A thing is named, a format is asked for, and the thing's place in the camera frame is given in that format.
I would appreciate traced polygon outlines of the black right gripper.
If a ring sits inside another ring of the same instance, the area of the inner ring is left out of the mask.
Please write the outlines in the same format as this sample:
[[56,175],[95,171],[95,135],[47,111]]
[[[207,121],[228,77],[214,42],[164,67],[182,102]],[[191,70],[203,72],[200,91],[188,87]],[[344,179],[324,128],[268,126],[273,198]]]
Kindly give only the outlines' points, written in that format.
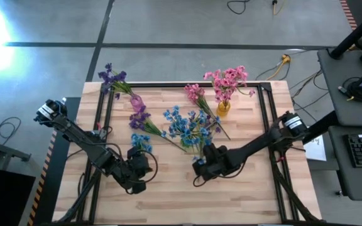
[[193,163],[193,169],[197,176],[201,176],[204,180],[211,180],[218,177],[226,170],[225,157],[227,147],[219,146],[218,148],[212,143],[203,148],[205,163],[199,165],[198,162]]

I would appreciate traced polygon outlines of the purple glass vase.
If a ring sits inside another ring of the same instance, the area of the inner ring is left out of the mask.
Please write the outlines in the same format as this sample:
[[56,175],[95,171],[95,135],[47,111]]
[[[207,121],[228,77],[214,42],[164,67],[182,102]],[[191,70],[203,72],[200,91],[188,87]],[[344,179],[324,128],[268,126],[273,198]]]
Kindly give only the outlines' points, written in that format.
[[138,112],[145,105],[142,98],[137,94],[131,96],[130,102],[135,112]]

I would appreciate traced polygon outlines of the purple artificial flower bunch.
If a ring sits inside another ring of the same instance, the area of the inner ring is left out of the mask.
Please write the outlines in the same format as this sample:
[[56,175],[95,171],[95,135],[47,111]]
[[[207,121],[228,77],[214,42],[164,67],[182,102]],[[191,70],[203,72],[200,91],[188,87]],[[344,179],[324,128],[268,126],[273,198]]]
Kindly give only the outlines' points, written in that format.
[[186,153],[187,151],[184,148],[167,138],[166,131],[159,130],[159,128],[150,119],[150,116],[151,114],[146,111],[146,106],[142,105],[136,113],[130,115],[129,125],[132,129],[139,129],[149,134],[160,136],[164,140],[172,143],[174,146],[178,147]]
[[113,70],[112,63],[105,65],[105,71],[98,73],[98,77],[103,79],[102,91],[104,94],[109,92],[114,94],[115,99],[119,99],[121,94],[127,94],[134,97],[136,94],[132,91],[130,85],[125,81],[127,73],[125,71],[116,72]]

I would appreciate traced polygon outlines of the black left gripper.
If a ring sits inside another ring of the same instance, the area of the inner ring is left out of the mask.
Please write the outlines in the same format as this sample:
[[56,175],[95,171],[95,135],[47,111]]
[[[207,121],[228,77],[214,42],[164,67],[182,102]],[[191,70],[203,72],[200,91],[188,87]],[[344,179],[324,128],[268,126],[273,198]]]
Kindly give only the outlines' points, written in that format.
[[132,147],[127,151],[127,160],[120,166],[119,184],[125,189],[127,194],[139,194],[146,190],[146,181],[143,177],[152,172],[152,168],[145,156],[134,155],[140,149]]

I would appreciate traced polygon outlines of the black diagonal pole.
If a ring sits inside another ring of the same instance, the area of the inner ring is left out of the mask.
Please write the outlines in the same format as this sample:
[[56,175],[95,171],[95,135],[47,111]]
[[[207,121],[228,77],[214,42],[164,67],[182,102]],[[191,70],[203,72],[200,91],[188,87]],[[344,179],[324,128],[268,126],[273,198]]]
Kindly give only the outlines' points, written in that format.
[[351,46],[357,44],[358,40],[362,37],[362,23],[348,35],[333,51],[328,50],[331,58],[337,60],[346,52]]
[[302,143],[307,144],[314,138],[327,132],[329,127],[338,125],[339,121],[337,119],[336,112],[332,111],[308,128],[307,134],[304,136]]

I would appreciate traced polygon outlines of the yellow glass vase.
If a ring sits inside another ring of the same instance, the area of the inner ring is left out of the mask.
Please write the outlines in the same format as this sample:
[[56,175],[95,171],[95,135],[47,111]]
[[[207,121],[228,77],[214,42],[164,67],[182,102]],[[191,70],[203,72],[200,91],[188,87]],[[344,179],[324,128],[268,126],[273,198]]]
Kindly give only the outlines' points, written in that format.
[[228,115],[230,108],[231,108],[231,104],[229,101],[225,101],[225,100],[220,101],[220,103],[218,103],[218,106],[216,109],[217,115],[220,117]]

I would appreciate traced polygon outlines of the black box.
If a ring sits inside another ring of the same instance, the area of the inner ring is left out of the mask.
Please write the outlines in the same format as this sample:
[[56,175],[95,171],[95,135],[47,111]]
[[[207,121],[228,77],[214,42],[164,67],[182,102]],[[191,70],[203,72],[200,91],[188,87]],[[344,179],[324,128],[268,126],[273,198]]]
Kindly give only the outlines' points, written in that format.
[[34,182],[34,176],[0,170],[0,226],[18,226]]

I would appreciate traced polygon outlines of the white paper sheet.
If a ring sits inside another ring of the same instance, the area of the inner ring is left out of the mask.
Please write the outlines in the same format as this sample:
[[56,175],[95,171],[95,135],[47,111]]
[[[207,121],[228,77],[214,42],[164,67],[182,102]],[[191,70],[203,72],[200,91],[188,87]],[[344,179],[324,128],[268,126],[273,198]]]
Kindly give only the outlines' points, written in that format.
[[308,143],[304,144],[305,156],[309,160],[327,161],[322,136],[318,136]]

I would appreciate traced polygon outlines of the gray desk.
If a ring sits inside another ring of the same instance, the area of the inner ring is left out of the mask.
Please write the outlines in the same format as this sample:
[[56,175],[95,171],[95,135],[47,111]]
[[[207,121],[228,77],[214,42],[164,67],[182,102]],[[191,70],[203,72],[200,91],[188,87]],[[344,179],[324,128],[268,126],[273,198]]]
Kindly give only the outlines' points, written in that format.
[[339,86],[348,85],[358,77],[362,77],[361,55],[362,51],[347,51],[340,59],[335,60],[326,50],[317,52],[334,113],[338,124],[342,126],[362,126],[362,102],[349,100],[349,97],[338,90]]
[[353,167],[343,139],[347,134],[362,134],[362,127],[331,126],[328,132],[337,158],[342,193],[352,200],[362,201],[362,168]]

